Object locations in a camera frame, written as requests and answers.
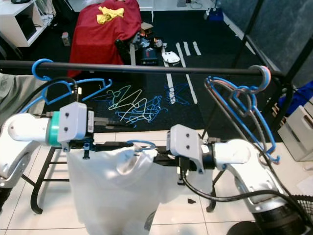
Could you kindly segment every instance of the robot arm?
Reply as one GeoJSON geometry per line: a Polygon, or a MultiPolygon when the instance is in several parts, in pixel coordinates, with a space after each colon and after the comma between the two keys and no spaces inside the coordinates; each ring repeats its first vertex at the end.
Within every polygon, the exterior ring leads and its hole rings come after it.
{"type": "MultiPolygon", "coordinates": [[[[71,148],[82,148],[85,150],[85,159],[89,158],[89,151],[132,146],[128,143],[94,145],[93,121],[93,113],[86,105],[78,102],[61,108],[52,118],[36,118],[31,114],[18,114],[9,118],[0,135],[0,207],[21,177],[30,154],[40,144],[57,144],[65,152],[71,148]]],[[[259,152],[254,145],[247,141],[208,144],[195,130],[175,125],[168,133],[166,150],[158,151],[154,162],[164,166],[180,166],[181,170],[196,170],[199,174],[215,167],[229,170],[241,193],[272,190],[286,194],[269,168],[260,163],[259,152]]],[[[275,194],[247,197],[245,203],[258,226],[267,234],[287,234],[286,231],[292,235],[303,234],[306,230],[297,211],[275,194]]]]}

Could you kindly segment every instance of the red cloth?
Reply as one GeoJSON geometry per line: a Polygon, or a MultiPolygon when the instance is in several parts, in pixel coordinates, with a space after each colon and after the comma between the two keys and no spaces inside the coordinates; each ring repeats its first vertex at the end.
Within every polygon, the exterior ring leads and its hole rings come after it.
{"type": "MultiPolygon", "coordinates": [[[[70,63],[123,64],[114,42],[132,38],[141,27],[139,5],[136,0],[105,0],[84,8],[78,17],[70,63]],[[99,7],[117,10],[124,8],[124,17],[117,16],[104,24],[97,23],[97,15],[102,14],[99,7]]],[[[74,77],[80,71],[68,71],[74,77]]]]}

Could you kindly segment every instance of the black carpet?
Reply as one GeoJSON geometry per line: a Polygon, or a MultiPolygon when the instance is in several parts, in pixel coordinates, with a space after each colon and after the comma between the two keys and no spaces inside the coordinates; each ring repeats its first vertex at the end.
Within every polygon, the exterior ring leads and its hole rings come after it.
{"type": "MultiPolygon", "coordinates": [[[[151,13],[142,12],[142,20],[148,23],[151,22],[151,13]]],[[[32,47],[25,49],[24,60],[37,60],[40,58],[49,58],[53,61],[68,62],[70,55],[70,47],[64,47],[61,35],[62,32],[69,32],[70,37],[73,37],[76,21],[72,21],[70,24],[59,24],[57,27],[49,28],[38,38],[38,40],[32,45],[32,47]]],[[[233,31],[224,22],[209,22],[203,20],[202,11],[162,11],[154,12],[154,22],[152,23],[153,36],[162,37],[164,42],[167,43],[166,51],[174,51],[177,53],[176,43],[180,43],[183,53],[183,42],[188,42],[191,56],[185,56],[187,67],[207,67],[207,68],[229,68],[232,60],[237,53],[241,40],[236,37],[233,31]],[[201,56],[197,56],[192,42],[196,41],[198,47],[202,53],[201,56]]],[[[159,66],[163,66],[160,53],[158,53],[159,66]]],[[[239,61],[239,68],[248,68],[253,64],[259,64],[257,57],[253,55],[247,48],[245,48],[243,55],[239,61]]],[[[24,70],[23,73],[30,73],[30,71],[24,70]]],[[[39,74],[49,75],[51,77],[65,76],[66,71],[60,70],[47,70],[39,72],[39,74]]],[[[125,85],[132,85],[130,91],[134,92],[138,89],[142,89],[143,92],[140,98],[152,99],[156,95],[162,96],[160,108],[162,109],[158,116],[152,121],[146,120],[138,121],[134,131],[146,131],[146,130],[168,130],[172,125],[180,123],[187,125],[194,129],[203,129],[204,122],[208,119],[214,105],[214,101],[210,98],[203,86],[203,80],[207,75],[190,75],[196,95],[198,98],[198,105],[193,103],[189,88],[185,89],[180,96],[189,102],[189,105],[183,105],[178,102],[171,105],[166,100],[166,91],[164,86],[167,85],[165,74],[128,74],[128,73],[82,73],[76,79],[88,78],[88,77],[102,77],[111,78],[113,85],[110,90],[117,91],[125,85]]],[[[180,84],[186,84],[186,76],[181,74],[173,74],[174,87],[180,84]]],[[[256,85],[258,79],[253,77],[231,77],[235,83],[245,85],[256,85]]],[[[98,85],[84,86],[83,91],[88,94],[91,91],[95,91],[98,85]]],[[[56,97],[62,92],[60,86],[49,89],[48,97],[56,97]]],[[[262,94],[259,98],[259,102],[263,105],[267,100],[269,94],[262,94]]],[[[66,104],[68,99],[56,102],[52,105],[46,106],[45,110],[58,110],[60,107],[66,104]]],[[[96,113],[97,117],[109,117],[115,120],[119,120],[116,115],[117,110],[108,110],[109,103],[106,101],[95,102],[89,100],[87,102],[96,113]]],[[[232,126],[225,119],[221,113],[213,118],[213,128],[210,128],[212,135],[221,137],[223,139],[237,137],[237,133],[234,132],[232,126]]]]}

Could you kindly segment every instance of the black wire basket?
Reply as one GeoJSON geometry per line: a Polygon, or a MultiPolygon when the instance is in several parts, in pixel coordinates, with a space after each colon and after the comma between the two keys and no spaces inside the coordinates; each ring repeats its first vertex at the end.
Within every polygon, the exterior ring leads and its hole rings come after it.
{"type": "Polygon", "coordinates": [[[313,197],[305,195],[294,195],[294,198],[310,216],[311,220],[313,220],[313,197]]]}

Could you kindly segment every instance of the yellow shirt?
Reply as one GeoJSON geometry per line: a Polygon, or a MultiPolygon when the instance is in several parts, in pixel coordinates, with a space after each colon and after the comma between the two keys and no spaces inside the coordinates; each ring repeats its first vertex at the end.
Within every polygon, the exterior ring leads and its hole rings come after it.
{"type": "Polygon", "coordinates": [[[97,22],[98,24],[104,24],[105,22],[109,22],[116,16],[124,17],[124,9],[119,8],[117,10],[108,9],[106,7],[99,7],[99,10],[102,11],[102,15],[97,15],[97,22]]]}

